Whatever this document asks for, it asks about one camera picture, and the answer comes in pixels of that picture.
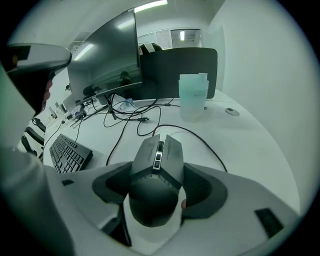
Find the translucent container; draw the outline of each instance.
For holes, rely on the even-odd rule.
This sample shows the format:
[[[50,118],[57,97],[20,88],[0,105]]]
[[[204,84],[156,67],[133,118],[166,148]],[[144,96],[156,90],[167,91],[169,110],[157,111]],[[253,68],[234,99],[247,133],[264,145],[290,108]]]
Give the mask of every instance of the translucent container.
[[[180,75],[180,116],[186,122],[195,123],[204,113],[209,88],[207,76],[206,73]]]

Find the monitor screen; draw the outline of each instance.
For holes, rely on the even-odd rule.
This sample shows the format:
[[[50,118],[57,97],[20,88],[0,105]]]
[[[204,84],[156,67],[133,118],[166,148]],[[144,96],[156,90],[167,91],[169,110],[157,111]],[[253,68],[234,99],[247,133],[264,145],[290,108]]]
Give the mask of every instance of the monitor screen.
[[[134,11],[120,14],[90,35],[73,54],[68,74],[77,105],[112,89],[141,84]]]

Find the desk surface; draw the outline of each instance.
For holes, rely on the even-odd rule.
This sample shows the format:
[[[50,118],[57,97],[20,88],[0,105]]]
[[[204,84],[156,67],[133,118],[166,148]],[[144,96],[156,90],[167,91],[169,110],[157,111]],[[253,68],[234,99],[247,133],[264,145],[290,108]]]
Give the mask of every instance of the desk surface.
[[[143,103],[148,105],[151,102],[143,101]],[[179,100],[174,100],[172,104],[179,105]],[[299,213],[300,202],[292,171],[267,130],[240,104],[220,91],[216,90],[214,99],[206,101],[206,107],[201,122],[188,123],[180,118],[178,107],[163,106],[160,124],[177,125],[195,132],[218,154],[229,173],[260,183]],[[225,111],[226,108],[237,110],[240,116],[229,115]],[[151,132],[156,127],[159,109],[154,108],[143,116],[150,120],[140,125],[140,134]],[[93,151],[93,157],[86,169],[106,165],[107,158],[126,123],[121,122],[105,128],[104,118],[105,115],[98,114],[81,123],[77,142]],[[118,121],[111,115],[105,118],[106,126],[116,122]],[[60,123],[56,121],[46,129],[45,141],[58,129]],[[60,133],[73,140],[76,139],[78,127],[73,129],[70,124],[71,122],[66,122],[61,125],[59,131],[47,143],[43,155],[45,165],[53,166],[49,148]],[[150,136],[138,136],[137,126],[138,122],[128,123],[109,164],[134,160],[142,141]],[[223,171],[216,157],[193,134],[175,127],[160,127],[156,134],[161,134],[161,138],[170,135],[180,141],[185,162]]]

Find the ceiling light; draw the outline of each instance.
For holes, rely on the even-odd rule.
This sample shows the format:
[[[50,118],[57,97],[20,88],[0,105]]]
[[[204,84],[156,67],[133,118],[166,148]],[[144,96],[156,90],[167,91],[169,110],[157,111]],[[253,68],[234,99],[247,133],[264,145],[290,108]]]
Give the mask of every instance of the ceiling light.
[[[163,6],[163,5],[167,5],[167,4],[168,4],[167,0],[160,0],[160,1],[150,2],[150,3],[147,3],[147,4],[141,5],[141,6],[137,7],[137,8],[134,8],[134,12],[137,13],[137,12],[143,11],[145,9],[149,9],[149,8],[157,7],[157,6]]]
[[[74,58],[74,61],[79,60],[83,55],[86,54],[87,51],[89,51],[94,45],[88,44],[82,51],[79,52],[79,54]]]
[[[180,40],[181,41],[185,40],[185,32],[184,31],[180,31]]]
[[[126,27],[129,27],[130,25],[135,24],[135,19],[129,19],[128,21],[120,24],[119,26],[117,26],[118,29],[123,30]]]

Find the keyboard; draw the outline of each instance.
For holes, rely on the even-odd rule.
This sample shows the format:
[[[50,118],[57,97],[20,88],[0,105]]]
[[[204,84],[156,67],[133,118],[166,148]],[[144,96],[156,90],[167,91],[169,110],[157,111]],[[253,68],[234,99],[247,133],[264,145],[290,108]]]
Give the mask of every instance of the keyboard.
[[[58,174],[83,170],[93,156],[92,150],[60,134],[50,147],[52,163]]]

